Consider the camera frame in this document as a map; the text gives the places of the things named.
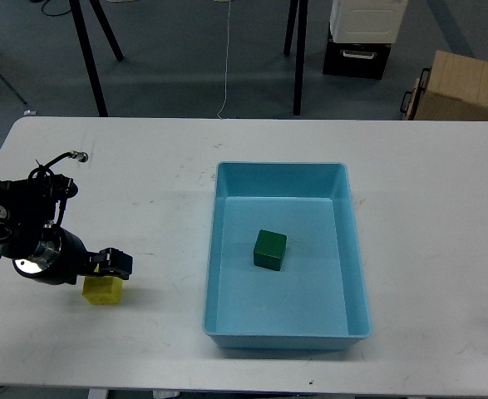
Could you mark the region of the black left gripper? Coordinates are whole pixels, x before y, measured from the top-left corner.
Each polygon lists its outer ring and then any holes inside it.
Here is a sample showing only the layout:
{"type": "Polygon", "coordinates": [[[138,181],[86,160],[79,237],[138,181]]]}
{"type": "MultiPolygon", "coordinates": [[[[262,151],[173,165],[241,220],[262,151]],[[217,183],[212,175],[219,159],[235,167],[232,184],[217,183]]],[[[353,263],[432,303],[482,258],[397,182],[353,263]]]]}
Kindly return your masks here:
{"type": "Polygon", "coordinates": [[[133,273],[133,257],[115,249],[91,253],[84,243],[65,229],[55,229],[52,236],[42,240],[35,252],[24,259],[14,259],[18,274],[48,285],[75,285],[87,265],[88,276],[115,277],[128,280],[133,273]]]}

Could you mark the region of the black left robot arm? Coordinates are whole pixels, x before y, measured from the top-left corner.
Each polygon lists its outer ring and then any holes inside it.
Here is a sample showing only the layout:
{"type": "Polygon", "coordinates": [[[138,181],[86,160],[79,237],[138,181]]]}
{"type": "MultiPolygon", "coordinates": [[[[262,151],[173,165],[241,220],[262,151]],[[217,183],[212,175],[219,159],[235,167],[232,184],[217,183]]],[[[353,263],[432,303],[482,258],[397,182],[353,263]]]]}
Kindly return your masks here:
{"type": "Polygon", "coordinates": [[[88,161],[85,152],[67,151],[38,165],[25,180],[0,180],[0,259],[17,273],[48,285],[75,284],[80,276],[128,280],[133,258],[119,249],[91,252],[62,227],[67,201],[78,188],[52,167],[66,158],[88,161]]]}

